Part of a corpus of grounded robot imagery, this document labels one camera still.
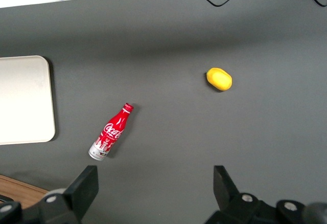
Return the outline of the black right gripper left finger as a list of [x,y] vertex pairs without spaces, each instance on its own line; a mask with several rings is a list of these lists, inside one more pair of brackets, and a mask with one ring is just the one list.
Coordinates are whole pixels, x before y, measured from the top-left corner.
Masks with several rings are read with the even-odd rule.
[[81,223],[99,191],[98,168],[89,165],[64,190],[53,190],[22,212],[23,223]]

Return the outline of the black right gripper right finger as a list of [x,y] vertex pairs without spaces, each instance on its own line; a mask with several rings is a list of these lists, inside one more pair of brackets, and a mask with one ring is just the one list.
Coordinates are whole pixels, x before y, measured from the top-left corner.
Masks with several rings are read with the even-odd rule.
[[219,210],[206,223],[279,223],[276,208],[239,192],[224,166],[215,166],[213,191]]

